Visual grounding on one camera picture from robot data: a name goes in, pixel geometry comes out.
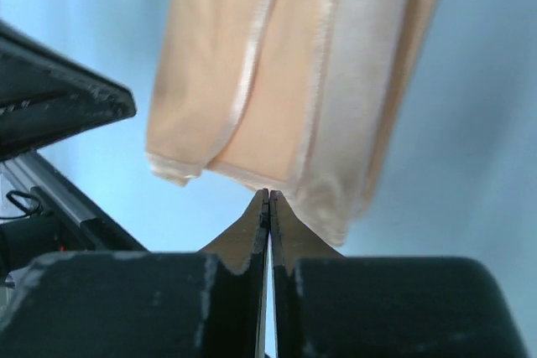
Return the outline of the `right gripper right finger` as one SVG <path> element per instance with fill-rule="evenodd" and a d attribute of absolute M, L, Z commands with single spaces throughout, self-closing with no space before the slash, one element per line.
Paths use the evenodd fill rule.
<path fill-rule="evenodd" d="M 344 257 L 270 195 L 280 357 L 525 357 L 491 273 L 465 257 Z"/>

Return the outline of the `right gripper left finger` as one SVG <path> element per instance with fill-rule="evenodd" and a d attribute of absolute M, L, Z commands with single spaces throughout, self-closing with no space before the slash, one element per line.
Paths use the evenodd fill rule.
<path fill-rule="evenodd" d="M 4 357 L 262 357 L 269 196 L 198 252 L 49 252 L 1 316 Z"/>

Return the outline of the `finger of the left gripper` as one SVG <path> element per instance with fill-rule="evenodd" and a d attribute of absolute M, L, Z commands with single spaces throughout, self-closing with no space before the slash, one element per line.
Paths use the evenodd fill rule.
<path fill-rule="evenodd" d="M 1 160 L 136 115 L 131 91 L 1 22 Z"/>

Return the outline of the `peach satin napkin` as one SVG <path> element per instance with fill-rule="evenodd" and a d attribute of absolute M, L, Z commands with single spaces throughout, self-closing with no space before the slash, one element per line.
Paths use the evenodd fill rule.
<path fill-rule="evenodd" d="M 283 193 L 331 246 L 373 197 L 436 0 L 171 0 L 154 174 Z"/>

